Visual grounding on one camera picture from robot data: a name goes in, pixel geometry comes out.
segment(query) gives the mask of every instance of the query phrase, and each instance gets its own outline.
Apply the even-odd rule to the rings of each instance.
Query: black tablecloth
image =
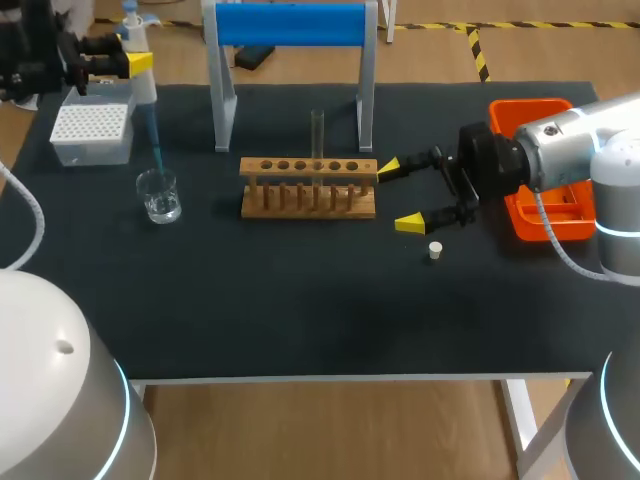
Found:
[[[206,87],[159,89],[164,157],[183,214],[155,226],[135,194],[153,164],[141,119],[129,165],[63,169],[46,98],[15,172],[41,202],[44,242],[25,268],[67,292],[131,378],[588,371],[637,323],[637,290],[583,279],[548,245],[517,239],[504,205],[426,239],[393,220],[448,205],[439,174],[377,188],[373,221],[240,220],[240,156],[308,156],[325,110],[325,156],[357,156],[352,86],[240,86],[232,153],[214,153]],[[374,155],[438,143],[507,97],[595,100],[586,83],[379,85]],[[0,260],[28,244],[32,217],[0,201]],[[428,242],[444,245],[424,262]],[[598,268],[594,242],[573,245]]]

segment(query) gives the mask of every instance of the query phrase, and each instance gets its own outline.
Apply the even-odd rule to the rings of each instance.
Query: test tube rack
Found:
[[[249,185],[244,189],[242,217],[375,218],[377,171],[378,162],[373,159],[243,157],[240,175],[249,179]],[[293,182],[287,184],[284,179]],[[345,180],[354,183],[333,183]]]

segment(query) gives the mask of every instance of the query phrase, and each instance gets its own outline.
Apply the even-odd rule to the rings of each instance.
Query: test tube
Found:
[[[315,165],[324,158],[324,110],[311,110],[311,159]],[[322,177],[312,177],[311,185],[322,186]]]

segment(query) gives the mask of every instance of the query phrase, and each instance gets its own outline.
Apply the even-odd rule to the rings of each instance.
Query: water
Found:
[[[158,224],[176,221],[182,214],[182,206],[178,199],[178,193],[168,190],[158,195],[147,195],[144,205],[152,222]]]

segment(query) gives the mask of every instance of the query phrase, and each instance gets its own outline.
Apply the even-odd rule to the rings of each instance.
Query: white box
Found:
[[[65,167],[128,163],[134,105],[129,85],[90,84],[86,96],[72,88],[50,138],[60,163]]]

